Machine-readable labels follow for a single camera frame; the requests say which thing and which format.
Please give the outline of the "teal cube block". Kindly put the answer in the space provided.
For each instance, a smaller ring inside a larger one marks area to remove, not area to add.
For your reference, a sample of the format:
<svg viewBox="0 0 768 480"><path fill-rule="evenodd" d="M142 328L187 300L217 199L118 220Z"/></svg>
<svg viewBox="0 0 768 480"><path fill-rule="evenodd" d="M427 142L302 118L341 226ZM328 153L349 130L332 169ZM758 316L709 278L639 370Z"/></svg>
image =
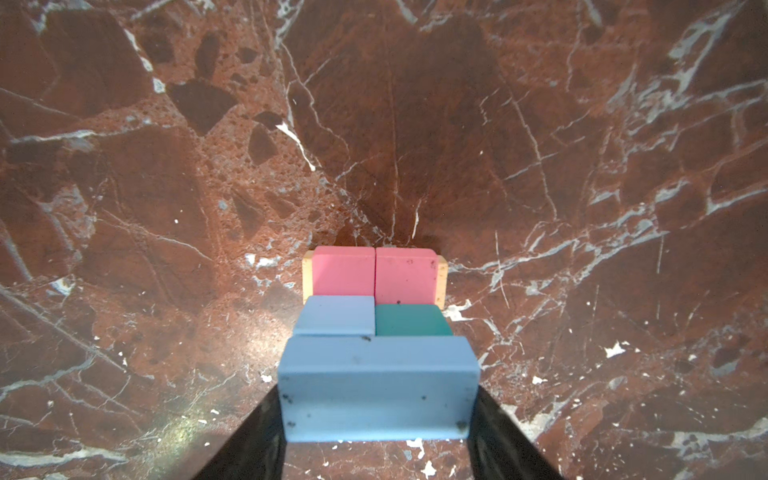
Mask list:
<svg viewBox="0 0 768 480"><path fill-rule="evenodd" d="M382 304L375 307L377 336L452 336L434 304Z"/></svg>

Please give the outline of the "pink block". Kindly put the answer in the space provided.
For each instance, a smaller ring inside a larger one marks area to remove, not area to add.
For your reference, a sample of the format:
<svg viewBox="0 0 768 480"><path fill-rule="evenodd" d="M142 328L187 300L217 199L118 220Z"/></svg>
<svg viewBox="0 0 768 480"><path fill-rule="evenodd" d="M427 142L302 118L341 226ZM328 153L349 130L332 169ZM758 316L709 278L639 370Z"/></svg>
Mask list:
<svg viewBox="0 0 768 480"><path fill-rule="evenodd" d="M376 304L434 304L438 265L438 255L431 249L377 248Z"/></svg>
<svg viewBox="0 0 768 480"><path fill-rule="evenodd" d="M313 294L373 296L375 266L373 247L318 246L312 258Z"/></svg>

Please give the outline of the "light blue long block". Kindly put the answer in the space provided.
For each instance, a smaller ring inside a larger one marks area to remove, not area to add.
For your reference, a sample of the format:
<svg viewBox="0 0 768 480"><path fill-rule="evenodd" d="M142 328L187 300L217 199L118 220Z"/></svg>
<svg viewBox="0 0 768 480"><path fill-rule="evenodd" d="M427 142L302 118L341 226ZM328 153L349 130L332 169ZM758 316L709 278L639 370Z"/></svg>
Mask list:
<svg viewBox="0 0 768 480"><path fill-rule="evenodd" d="M452 440L480 368L460 336L294 336L277 376L290 442Z"/></svg>

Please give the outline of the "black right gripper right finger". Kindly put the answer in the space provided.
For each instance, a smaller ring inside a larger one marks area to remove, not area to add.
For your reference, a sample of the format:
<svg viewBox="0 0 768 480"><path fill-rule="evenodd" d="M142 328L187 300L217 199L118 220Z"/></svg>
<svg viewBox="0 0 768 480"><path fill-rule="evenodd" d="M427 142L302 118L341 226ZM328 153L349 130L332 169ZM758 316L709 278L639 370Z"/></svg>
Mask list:
<svg viewBox="0 0 768 480"><path fill-rule="evenodd" d="M473 407L467 448L476 480L563 480L482 387Z"/></svg>

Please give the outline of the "light blue cube block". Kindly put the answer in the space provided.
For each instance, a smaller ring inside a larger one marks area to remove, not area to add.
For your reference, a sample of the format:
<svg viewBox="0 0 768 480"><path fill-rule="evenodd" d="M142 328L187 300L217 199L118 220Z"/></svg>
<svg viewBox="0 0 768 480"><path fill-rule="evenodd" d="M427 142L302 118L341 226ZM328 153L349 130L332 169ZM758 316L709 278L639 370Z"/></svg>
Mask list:
<svg viewBox="0 0 768 480"><path fill-rule="evenodd" d="M293 329L294 336L373 336L372 296L310 296Z"/></svg>

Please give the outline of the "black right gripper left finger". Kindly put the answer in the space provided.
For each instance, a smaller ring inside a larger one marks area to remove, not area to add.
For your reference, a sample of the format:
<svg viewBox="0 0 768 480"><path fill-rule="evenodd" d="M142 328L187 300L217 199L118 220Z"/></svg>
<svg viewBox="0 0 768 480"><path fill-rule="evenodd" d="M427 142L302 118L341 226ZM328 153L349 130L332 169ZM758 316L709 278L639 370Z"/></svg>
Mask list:
<svg viewBox="0 0 768 480"><path fill-rule="evenodd" d="M194 480L280 480L287 439L274 386Z"/></svg>

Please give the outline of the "natural wood long block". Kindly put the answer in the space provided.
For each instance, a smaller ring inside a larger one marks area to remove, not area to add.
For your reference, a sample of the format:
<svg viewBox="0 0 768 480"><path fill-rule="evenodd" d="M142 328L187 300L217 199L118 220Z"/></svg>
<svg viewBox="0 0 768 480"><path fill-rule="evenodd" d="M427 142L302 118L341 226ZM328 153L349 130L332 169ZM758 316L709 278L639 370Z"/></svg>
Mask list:
<svg viewBox="0 0 768 480"><path fill-rule="evenodd" d="M435 289L435 305L443 310L445 308L447 278L449 266L447 260L442 256L437 256L437 279Z"/></svg>

